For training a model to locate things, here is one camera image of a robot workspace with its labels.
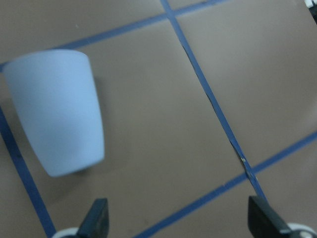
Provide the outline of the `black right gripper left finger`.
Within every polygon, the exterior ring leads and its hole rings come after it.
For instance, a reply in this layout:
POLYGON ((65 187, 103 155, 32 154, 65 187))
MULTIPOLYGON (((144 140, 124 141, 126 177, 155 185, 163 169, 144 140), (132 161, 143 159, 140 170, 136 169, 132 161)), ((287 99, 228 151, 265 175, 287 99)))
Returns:
POLYGON ((60 230, 53 238, 106 238, 109 234, 107 198, 98 198, 92 204, 79 227, 60 230))

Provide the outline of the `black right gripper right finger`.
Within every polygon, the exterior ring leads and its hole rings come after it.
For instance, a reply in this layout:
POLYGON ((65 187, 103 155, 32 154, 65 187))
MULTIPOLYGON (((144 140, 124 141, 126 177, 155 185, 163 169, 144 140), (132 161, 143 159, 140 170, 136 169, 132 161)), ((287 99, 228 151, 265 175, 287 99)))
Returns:
POLYGON ((285 222, 260 196, 248 198, 248 229, 254 238, 315 238, 311 227, 285 222))

